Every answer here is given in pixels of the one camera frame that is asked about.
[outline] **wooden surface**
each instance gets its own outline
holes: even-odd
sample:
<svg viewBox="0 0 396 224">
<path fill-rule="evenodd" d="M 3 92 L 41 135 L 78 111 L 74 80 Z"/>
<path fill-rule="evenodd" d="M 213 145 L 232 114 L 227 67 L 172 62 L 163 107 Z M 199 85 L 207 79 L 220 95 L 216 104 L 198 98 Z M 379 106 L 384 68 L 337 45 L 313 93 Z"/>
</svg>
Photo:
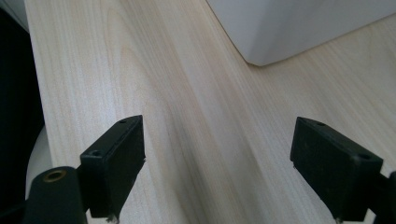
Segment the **wooden surface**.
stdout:
<svg viewBox="0 0 396 224">
<path fill-rule="evenodd" d="M 256 67 L 205 0 L 28 0 L 27 11 L 55 165 L 79 165 L 114 122 L 144 116 L 148 162 L 121 223 L 334 223 L 289 159 L 297 116 L 396 170 L 396 16 Z"/>
</svg>

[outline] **white object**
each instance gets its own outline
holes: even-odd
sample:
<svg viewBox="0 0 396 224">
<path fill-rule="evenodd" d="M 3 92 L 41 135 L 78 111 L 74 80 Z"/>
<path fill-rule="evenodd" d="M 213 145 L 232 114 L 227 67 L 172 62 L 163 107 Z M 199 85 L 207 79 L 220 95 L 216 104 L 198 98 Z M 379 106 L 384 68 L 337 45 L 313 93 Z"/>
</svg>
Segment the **white object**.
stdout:
<svg viewBox="0 0 396 224">
<path fill-rule="evenodd" d="M 53 166 L 52 160 L 50 158 L 50 145 L 47 136 L 47 130 L 44 126 L 40 132 L 40 135 L 35 141 L 35 147 L 33 148 L 32 154 L 30 155 L 30 160 L 27 167 L 26 199 L 29 197 L 30 187 L 32 187 L 32 182 L 35 177 L 51 168 L 53 168 Z"/>
<path fill-rule="evenodd" d="M 248 63 L 274 63 L 396 12 L 396 0 L 207 0 Z"/>
</svg>

